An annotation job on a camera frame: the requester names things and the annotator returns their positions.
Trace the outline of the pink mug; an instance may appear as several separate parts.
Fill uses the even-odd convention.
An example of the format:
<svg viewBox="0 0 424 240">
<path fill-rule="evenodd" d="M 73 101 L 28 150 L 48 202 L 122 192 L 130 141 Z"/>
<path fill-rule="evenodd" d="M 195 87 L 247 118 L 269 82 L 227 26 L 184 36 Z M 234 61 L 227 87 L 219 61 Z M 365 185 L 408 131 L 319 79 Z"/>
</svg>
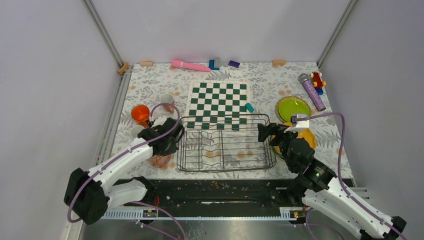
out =
<svg viewBox="0 0 424 240">
<path fill-rule="evenodd" d="M 136 125 L 130 130 L 130 136 L 133 139 L 138 138 L 138 134 L 145 128 L 142 125 Z"/>
</svg>

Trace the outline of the metal wire dish rack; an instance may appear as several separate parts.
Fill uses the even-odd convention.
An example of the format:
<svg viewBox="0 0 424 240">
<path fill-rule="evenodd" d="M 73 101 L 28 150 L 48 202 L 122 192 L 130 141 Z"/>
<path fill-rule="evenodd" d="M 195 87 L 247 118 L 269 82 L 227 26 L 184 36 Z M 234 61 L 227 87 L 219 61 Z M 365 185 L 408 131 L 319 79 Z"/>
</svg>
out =
<svg viewBox="0 0 424 240">
<path fill-rule="evenodd" d="M 266 114 L 185 116 L 178 142 L 177 169 L 182 172 L 220 173 L 266 170 L 277 157 L 269 142 L 259 141 L 258 124 L 268 125 Z"/>
</svg>

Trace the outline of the orange dotted plate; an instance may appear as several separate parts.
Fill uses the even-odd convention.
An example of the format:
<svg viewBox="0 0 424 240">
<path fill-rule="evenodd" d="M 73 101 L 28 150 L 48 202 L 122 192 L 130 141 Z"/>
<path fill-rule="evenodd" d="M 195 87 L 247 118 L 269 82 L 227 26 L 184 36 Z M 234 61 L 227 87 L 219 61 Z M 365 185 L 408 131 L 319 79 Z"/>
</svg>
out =
<svg viewBox="0 0 424 240">
<path fill-rule="evenodd" d="M 308 142 L 309 146 L 312 149 L 315 150 L 317 148 L 316 136 L 313 134 L 313 132 L 309 128 L 298 132 L 297 139 L 302 139 L 302 138 Z M 278 146 L 273 146 L 273 152 L 276 155 L 278 155 L 281 159 L 283 158 L 283 155 L 281 154 L 281 151 Z"/>
</svg>

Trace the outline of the orange mug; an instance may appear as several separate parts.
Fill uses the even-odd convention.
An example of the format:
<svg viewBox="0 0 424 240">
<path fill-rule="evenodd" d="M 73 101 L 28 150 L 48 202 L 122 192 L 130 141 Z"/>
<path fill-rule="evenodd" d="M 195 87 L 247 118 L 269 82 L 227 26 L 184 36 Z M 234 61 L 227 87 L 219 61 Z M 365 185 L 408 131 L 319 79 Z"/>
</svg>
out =
<svg viewBox="0 0 424 240">
<path fill-rule="evenodd" d="M 150 121 L 150 109 L 146 105 L 136 105 L 131 110 L 131 117 L 137 125 L 149 128 L 153 124 Z"/>
</svg>

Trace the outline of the blue grey mug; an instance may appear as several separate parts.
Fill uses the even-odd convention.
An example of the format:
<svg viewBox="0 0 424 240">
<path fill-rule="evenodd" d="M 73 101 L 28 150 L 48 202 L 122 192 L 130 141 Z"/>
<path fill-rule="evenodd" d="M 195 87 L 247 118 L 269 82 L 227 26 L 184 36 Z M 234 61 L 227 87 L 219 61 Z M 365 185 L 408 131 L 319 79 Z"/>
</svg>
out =
<svg viewBox="0 0 424 240">
<path fill-rule="evenodd" d="M 163 107 L 166 111 L 173 113 L 174 112 L 174 96 L 171 93 L 164 93 L 160 97 L 160 103 L 164 104 Z"/>
</svg>

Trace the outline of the blue white patterned bowl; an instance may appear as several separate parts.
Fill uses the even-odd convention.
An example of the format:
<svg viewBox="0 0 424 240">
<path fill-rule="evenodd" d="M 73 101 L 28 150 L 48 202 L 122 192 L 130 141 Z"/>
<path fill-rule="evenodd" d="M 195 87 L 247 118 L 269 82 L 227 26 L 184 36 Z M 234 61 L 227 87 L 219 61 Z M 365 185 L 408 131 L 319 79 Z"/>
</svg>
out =
<svg viewBox="0 0 424 240">
<path fill-rule="evenodd" d="M 153 168 L 166 170 L 168 168 L 171 168 L 173 159 L 174 159 L 173 155 L 167 155 L 167 156 L 154 155 L 151 158 L 149 158 L 147 162 Z"/>
</svg>

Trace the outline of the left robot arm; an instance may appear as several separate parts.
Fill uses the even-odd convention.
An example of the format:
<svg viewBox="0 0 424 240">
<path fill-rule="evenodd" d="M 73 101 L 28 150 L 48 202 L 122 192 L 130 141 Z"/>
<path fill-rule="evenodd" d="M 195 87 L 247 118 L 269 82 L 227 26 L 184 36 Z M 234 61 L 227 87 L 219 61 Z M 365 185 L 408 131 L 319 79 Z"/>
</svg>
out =
<svg viewBox="0 0 424 240">
<path fill-rule="evenodd" d="M 109 209 L 139 201 L 148 206 L 155 200 L 154 186 L 145 177 L 133 177 L 119 183 L 123 174 L 154 156 L 172 155 L 184 134 L 179 120 L 159 117 L 151 127 L 143 128 L 117 155 L 88 170 L 75 169 L 69 177 L 64 203 L 77 222 L 92 225 Z"/>
</svg>

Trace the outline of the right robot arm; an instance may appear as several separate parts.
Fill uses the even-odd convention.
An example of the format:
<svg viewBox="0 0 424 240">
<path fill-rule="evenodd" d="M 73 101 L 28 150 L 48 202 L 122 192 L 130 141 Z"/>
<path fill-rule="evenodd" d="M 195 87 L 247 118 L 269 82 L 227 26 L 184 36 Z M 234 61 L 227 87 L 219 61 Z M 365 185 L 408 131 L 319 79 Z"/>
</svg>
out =
<svg viewBox="0 0 424 240">
<path fill-rule="evenodd" d="M 395 240 L 407 222 L 400 216 L 389 216 L 370 205 L 338 178 L 336 173 L 315 158 L 315 150 L 289 127 L 259 123 L 258 141 L 269 140 L 282 154 L 287 168 L 296 178 L 287 188 L 287 201 L 302 203 L 331 218 L 360 240 Z"/>
</svg>

